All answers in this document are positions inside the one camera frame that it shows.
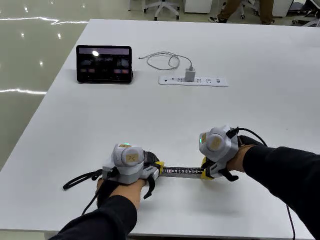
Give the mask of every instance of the tablet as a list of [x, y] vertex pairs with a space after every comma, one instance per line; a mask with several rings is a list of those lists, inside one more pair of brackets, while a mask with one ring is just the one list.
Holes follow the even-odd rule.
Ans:
[[76, 46], [79, 83], [129, 84], [132, 81], [130, 46]]

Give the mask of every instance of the power strip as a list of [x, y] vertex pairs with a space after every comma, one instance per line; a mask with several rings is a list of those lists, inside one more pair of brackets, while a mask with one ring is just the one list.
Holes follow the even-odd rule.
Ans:
[[211, 87], [229, 87], [227, 80], [224, 78], [199, 77], [196, 76], [194, 81], [184, 81], [184, 76], [160, 76], [159, 84], [165, 85], [188, 85], [188, 86], [211, 86]]

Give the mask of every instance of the charger plug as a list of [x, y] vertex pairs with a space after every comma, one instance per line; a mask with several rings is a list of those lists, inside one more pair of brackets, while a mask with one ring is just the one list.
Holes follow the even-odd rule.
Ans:
[[190, 67], [185, 70], [185, 76], [184, 76], [185, 82], [194, 82], [195, 77], [196, 77], [196, 69], [194, 67]]

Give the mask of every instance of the reflective floor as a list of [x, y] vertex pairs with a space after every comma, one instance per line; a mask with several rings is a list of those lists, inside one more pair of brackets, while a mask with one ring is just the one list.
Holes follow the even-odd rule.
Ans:
[[[213, 1], [211, 14], [220, 9], [217, 2]], [[153, 20], [155, 11], [143, 13], [141, 1], [133, 0], [131, 11], [127, 7], [128, 0], [0, 1], [0, 170], [89, 19]], [[229, 20], [260, 22], [246, 11], [245, 21], [239, 13]], [[180, 21], [207, 22], [208, 16], [181, 11]], [[158, 19], [176, 20], [166, 10]], [[279, 18], [275, 24], [290, 25], [291, 20]], [[28, 238], [43, 239], [43, 235], [0, 232], [2, 240]]]

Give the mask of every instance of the black sleeve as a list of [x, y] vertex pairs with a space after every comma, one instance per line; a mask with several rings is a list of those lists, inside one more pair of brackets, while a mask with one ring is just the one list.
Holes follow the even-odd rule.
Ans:
[[112, 196], [69, 222], [50, 240], [125, 240], [137, 223], [137, 210], [124, 196]]
[[258, 145], [245, 154], [243, 168], [293, 209], [311, 234], [320, 239], [320, 155]]

